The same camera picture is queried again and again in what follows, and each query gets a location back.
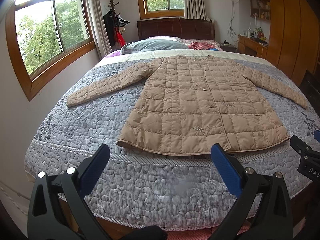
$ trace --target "red plaid cloth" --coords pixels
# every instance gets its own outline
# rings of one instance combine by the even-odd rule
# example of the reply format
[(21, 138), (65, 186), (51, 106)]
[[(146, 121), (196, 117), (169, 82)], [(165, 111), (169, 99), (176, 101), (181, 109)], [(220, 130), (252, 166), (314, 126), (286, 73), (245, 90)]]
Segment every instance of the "red plaid cloth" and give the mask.
[[(238, 235), (247, 231), (249, 227), (250, 223), (247, 221), (244, 222)], [(218, 227), (190, 231), (170, 231), (168, 232), (167, 240), (207, 240), (217, 228)]]
[(217, 46), (215, 45), (205, 43), (205, 42), (200, 42), (200, 41), (193, 42), (188, 47), (189, 49), (204, 49), (204, 50), (217, 49)]

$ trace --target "metal screw head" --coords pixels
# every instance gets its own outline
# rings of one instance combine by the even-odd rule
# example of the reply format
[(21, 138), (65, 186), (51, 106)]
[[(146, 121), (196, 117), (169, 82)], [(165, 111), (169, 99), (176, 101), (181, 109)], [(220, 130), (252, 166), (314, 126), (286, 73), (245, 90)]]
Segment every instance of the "metal screw head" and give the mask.
[(245, 172), (246, 172), (247, 174), (253, 174), (253, 173), (254, 173), (254, 169), (251, 168), (251, 167), (248, 167), (248, 168), (245, 168)]
[(282, 173), (279, 172), (279, 171), (277, 171), (277, 172), (276, 172), (276, 177), (277, 177), (278, 179), (281, 179), (281, 178), (282, 178)]
[(73, 174), (75, 171), (76, 171), (76, 169), (74, 167), (70, 167), (67, 169), (68, 174)]
[(45, 172), (44, 171), (41, 171), (38, 173), (38, 177), (39, 178), (43, 178), (45, 176)]

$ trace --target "gray quilted bedspread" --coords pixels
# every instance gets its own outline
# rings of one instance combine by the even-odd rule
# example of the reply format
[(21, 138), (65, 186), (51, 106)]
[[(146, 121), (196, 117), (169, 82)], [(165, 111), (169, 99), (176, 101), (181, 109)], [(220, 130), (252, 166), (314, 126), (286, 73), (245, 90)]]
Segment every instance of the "gray quilted bedspread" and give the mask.
[[(236, 60), (259, 69), (299, 91), (280, 70)], [(85, 198), (92, 212), (111, 222), (143, 227), (158, 225), (168, 230), (211, 227), (221, 223), (235, 201), (209, 156), (169, 157), (118, 147), (116, 140), (144, 82), (131, 85), (94, 101), (67, 108), (67, 96), (93, 81), (112, 76), (136, 63), (127, 61), (93, 68), (56, 104), (39, 127), (25, 157), (25, 170), (49, 175), (77, 167), (94, 154), (101, 143), (109, 145), (111, 157), (93, 192)], [(290, 135), (297, 135), (320, 150), (312, 135), (320, 119), (308, 103), (303, 109), (289, 99), (258, 88), (270, 102)], [(297, 195), (309, 179), (297, 172), (300, 156), (289, 142), (269, 150), (235, 155), (243, 166), (258, 173), (284, 174), (290, 197)], [(259, 204), (256, 197), (249, 213)]]

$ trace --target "wooden headboard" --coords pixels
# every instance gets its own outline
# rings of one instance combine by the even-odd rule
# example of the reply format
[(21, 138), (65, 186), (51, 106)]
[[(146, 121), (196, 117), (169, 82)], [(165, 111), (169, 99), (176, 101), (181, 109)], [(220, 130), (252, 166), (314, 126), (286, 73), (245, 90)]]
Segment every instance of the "wooden headboard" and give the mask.
[(154, 36), (174, 36), (181, 39), (214, 40), (214, 24), (206, 20), (162, 18), (138, 21), (139, 40)]

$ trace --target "quilted coat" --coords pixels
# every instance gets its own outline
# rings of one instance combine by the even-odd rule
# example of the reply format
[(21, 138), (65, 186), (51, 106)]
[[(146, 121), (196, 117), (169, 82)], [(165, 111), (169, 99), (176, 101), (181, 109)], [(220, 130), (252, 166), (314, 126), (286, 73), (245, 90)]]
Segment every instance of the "quilted coat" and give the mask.
[(121, 147), (163, 155), (265, 149), (289, 138), (264, 88), (307, 107), (303, 95), (230, 59), (172, 56), (137, 63), (76, 91), (69, 107), (122, 89), (143, 78), (145, 87), (118, 138)]

